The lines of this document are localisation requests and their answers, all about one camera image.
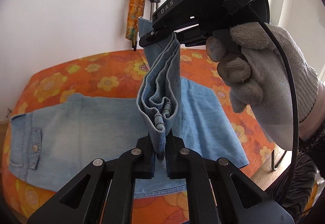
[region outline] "screw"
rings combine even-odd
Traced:
[[[102,159],[95,159],[93,161],[93,165],[95,166],[101,166],[103,164],[103,160]]]
[[[131,151],[131,153],[132,153],[133,155],[139,155],[139,154],[141,154],[141,150],[140,150],[140,149],[133,149],[133,150]]]
[[[229,161],[226,158],[220,158],[218,162],[221,165],[228,165],[229,163]]]
[[[183,154],[183,155],[188,155],[188,154],[190,153],[190,150],[187,149],[187,148],[183,148],[183,149],[181,149],[179,152],[180,152],[181,154]]]

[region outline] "glove finger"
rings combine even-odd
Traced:
[[[246,104],[244,104],[243,102],[239,101],[236,96],[234,95],[232,89],[230,89],[230,103],[232,106],[232,109],[235,113],[242,113],[244,111],[244,109],[246,108]]]
[[[263,99],[262,87],[252,78],[246,83],[233,86],[231,91],[244,104],[257,105]]]
[[[248,62],[230,52],[218,63],[217,71],[227,86],[242,84],[251,76]]]
[[[226,55],[227,50],[222,42],[215,38],[209,37],[205,44],[206,53],[213,62],[220,62],[220,60]]]
[[[287,30],[270,24],[266,25],[271,30],[274,37],[279,41],[283,48],[292,48],[295,46],[295,42],[291,38]],[[236,43],[245,48],[255,50],[268,48],[272,51],[276,49],[276,46],[273,41],[257,22],[251,22],[235,26],[230,29],[230,35]]]

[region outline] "gloved hand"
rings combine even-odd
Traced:
[[[301,50],[283,28],[268,25],[287,55],[295,82],[299,121],[313,108],[318,92],[318,77]],[[217,71],[231,87],[233,110],[241,113],[249,104],[264,134],[282,149],[291,150],[293,118],[290,87],[283,60],[269,36],[258,23],[238,25],[230,30],[233,40],[242,47],[247,62],[227,52],[214,37],[206,42],[210,59],[219,62]]]

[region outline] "black cable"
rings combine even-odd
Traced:
[[[287,73],[289,87],[290,87],[290,94],[291,94],[291,102],[292,102],[292,118],[293,118],[293,141],[292,141],[292,157],[291,157],[291,164],[288,171],[288,178],[285,184],[285,188],[283,190],[282,196],[280,197],[279,201],[277,201],[280,205],[282,205],[288,195],[289,189],[291,187],[292,181],[295,176],[296,170],[296,162],[297,162],[297,155],[298,155],[298,145],[299,145],[299,118],[298,118],[298,104],[297,104],[297,95],[295,89],[295,82],[292,76],[291,68],[288,62],[288,58],[280,45],[277,39],[274,37],[271,30],[267,27],[267,25],[261,20],[261,18],[256,14],[253,8],[248,4],[248,10],[255,16],[257,22],[261,25],[270,39],[273,41],[274,45],[276,46],[277,50],[279,51],[284,67]]]

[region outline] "button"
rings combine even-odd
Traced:
[[[38,151],[38,146],[37,146],[37,145],[34,145],[34,146],[33,146],[33,151],[34,151],[34,152],[37,152],[37,151]]]

